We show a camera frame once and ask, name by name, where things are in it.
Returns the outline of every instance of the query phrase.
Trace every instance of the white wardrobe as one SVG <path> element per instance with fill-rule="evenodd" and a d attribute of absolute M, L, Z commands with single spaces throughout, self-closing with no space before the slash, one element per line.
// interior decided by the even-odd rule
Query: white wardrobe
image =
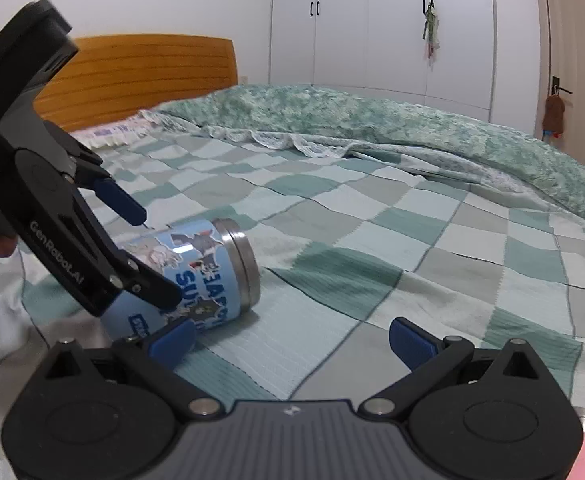
<path fill-rule="evenodd" d="M 488 120 L 493 0 L 433 1 L 438 45 L 428 59 L 423 0 L 273 0 L 270 82 L 313 84 Z"/>

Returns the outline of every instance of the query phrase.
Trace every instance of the gray gripper base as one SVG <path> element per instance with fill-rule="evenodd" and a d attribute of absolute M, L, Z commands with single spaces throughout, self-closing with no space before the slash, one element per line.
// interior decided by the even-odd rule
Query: gray gripper base
<path fill-rule="evenodd" d="M 345 400 L 238 402 L 192 424 L 139 480 L 443 480 L 396 426 L 358 418 Z"/>

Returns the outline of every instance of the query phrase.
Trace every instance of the checkered bedsheet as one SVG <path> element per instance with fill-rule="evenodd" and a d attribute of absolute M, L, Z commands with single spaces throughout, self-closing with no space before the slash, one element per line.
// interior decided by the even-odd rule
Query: checkered bedsheet
<path fill-rule="evenodd" d="M 131 227 L 87 193 L 116 242 L 188 218 L 233 218 L 245 230 L 260 265 L 260 303 L 202 335 L 176 369 L 227 405 L 357 405 L 407 373 L 387 341 L 391 320 L 405 316 L 487 348 L 524 337 L 585 406 L 585 227 L 570 214 L 373 160 L 168 131 L 102 156 L 148 211 L 145 226 Z M 38 332 L 0 365 L 0 420 L 46 344 L 61 335 L 105 343 L 98 320 L 26 248 L 18 257 Z M 9 477 L 0 453 L 0 478 Z"/>

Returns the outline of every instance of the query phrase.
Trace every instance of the wooden headboard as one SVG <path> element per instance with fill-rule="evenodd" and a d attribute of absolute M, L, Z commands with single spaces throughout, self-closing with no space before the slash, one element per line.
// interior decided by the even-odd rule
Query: wooden headboard
<path fill-rule="evenodd" d="M 67 132 L 237 84 L 231 40 L 121 34 L 74 41 L 79 53 L 35 101 L 41 117 Z"/>

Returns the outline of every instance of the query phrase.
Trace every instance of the white logo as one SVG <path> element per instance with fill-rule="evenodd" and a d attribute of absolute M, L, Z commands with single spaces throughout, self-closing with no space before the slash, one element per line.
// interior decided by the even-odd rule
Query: white logo
<path fill-rule="evenodd" d="M 55 248 L 54 243 L 50 238 L 48 238 L 41 229 L 39 229 L 39 224 L 33 220 L 30 222 L 30 230 L 34 233 L 37 239 L 44 245 L 46 250 L 50 253 L 55 260 L 59 262 L 61 267 L 72 276 L 79 285 L 84 281 L 84 277 L 79 273 L 77 270 L 76 272 L 72 272 L 72 264 L 63 257 L 63 254 L 60 250 Z"/>
<path fill-rule="evenodd" d="M 301 408 L 293 404 L 290 406 L 290 408 L 286 408 L 284 410 L 284 413 L 288 416 L 295 416 L 297 415 L 297 413 L 301 413 Z"/>

